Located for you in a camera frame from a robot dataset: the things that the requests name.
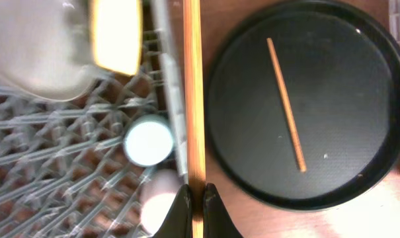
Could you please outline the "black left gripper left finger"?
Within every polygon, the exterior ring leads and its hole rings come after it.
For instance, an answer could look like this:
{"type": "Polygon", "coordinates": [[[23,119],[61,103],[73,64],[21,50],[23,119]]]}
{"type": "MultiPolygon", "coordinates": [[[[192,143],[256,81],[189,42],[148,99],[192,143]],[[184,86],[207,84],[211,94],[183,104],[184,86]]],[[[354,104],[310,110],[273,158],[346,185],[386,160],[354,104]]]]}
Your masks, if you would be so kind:
{"type": "Polygon", "coordinates": [[[182,185],[163,224],[153,238],[192,238],[192,193],[182,185]]]}

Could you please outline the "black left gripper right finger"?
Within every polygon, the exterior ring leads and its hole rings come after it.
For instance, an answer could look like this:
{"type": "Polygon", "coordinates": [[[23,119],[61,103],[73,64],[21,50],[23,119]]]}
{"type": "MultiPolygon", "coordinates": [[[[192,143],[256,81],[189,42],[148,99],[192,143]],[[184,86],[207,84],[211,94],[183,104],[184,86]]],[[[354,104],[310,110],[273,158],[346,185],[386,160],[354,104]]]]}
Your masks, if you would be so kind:
{"type": "Polygon", "coordinates": [[[227,212],[216,186],[208,183],[203,196],[204,237],[242,238],[227,212]]]}

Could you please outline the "pink cup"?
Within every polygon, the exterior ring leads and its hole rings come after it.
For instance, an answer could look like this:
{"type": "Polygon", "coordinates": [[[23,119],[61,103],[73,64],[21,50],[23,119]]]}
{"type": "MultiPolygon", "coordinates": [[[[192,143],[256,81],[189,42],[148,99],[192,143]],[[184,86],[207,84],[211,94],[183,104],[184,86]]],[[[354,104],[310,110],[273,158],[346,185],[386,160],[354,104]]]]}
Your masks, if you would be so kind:
{"type": "Polygon", "coordinates": [[[142,186],[140,221],[148,234],[158,232],[181,186],[179,174],[170,169],[154,172],[151,179],[142,186]]]}

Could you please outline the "wooden chopstick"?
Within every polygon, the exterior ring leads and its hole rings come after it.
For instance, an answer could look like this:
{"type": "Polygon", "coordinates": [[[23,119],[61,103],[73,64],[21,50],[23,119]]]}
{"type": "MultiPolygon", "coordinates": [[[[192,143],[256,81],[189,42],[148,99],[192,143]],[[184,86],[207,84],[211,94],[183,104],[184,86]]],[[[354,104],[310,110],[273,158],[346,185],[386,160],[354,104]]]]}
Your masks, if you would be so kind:
{"type": "Polygon", "coordinates": [[[183,2],[183,24],[188,185],[193,194],[192,236],[203,238],[206,158],[200,0],[183,2]]]}
{"type": "Polygon", "coordinates": [[[291,135],[291,139],[292,139],[292,144],[294,147],[294,152],[296,154],[296,159],[298,162],[298,167],[301,173],[305,173],[307,171],[307,165],[305,163],[305,159],[304,159],[304,155],[303,155],[303,151],[301,148],[301,143],[300,143],[300,137],[298,135],[298,130],[296,127],[296,122],[294,119],[294,115],[292,112],[292,107],[290,104],[290,99],[288,96],[288,92],[286,89],[286,84],[284,81],[284,77],[282,74],[282,70],[280,67],[280,63],[278,60],[278,56],[276,54],[276,50],[274,47],[274,43],[272,41],[271,38],[267,38],[266,39],[267,45],[268,45],[268,50],[270,53],[270,57],[272,60],[272,64],[273,64],[273,68],[274,68],[274,72],[275,72],[275,76],[276,76],[276,82],[278,84],[278,88],[280,91],[280,97],[281,97],[281,101],[284,107],[284,112],[286,114],[286,120],[288,123],[288,128],[290,131],[290,135],[291,135]]]}

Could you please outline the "light blue cup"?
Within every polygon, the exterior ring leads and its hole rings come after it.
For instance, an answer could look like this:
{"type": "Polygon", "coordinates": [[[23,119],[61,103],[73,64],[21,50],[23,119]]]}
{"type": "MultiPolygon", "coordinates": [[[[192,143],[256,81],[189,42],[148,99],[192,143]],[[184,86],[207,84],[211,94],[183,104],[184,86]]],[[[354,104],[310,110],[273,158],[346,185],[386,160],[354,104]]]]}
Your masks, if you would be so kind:
{"type": "Polygon", "coordinates": [[[168,158],[175,139],[167,119],[148,114],[134,121],[122,145],[130,162],[140,167],[151,167],[168,158]]]}

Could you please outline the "yellow bowl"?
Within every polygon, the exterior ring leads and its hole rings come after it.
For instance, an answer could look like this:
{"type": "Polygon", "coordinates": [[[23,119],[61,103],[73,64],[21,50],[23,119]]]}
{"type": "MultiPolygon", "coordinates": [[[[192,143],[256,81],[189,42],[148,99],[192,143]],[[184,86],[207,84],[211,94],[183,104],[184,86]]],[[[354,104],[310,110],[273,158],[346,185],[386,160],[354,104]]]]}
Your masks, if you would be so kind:
{"type": "Polygon", "coordinates": [[[135,75],[141,63],[143,11],[140,0],[89,1],[94,62],[123,75],[135,75]]]}

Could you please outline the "pale grey plate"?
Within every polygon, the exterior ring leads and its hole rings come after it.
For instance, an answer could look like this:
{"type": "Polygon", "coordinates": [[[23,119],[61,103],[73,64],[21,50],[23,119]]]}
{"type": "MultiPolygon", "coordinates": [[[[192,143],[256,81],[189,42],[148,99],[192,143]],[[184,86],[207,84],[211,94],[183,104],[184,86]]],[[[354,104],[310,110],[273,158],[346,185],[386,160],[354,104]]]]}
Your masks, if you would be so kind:
{"type": "Polygon", "coordinates": [[[89,3],[0,0],[0,85],[52,101],[83,96],[110,74],[96,66],[89,3]]]}

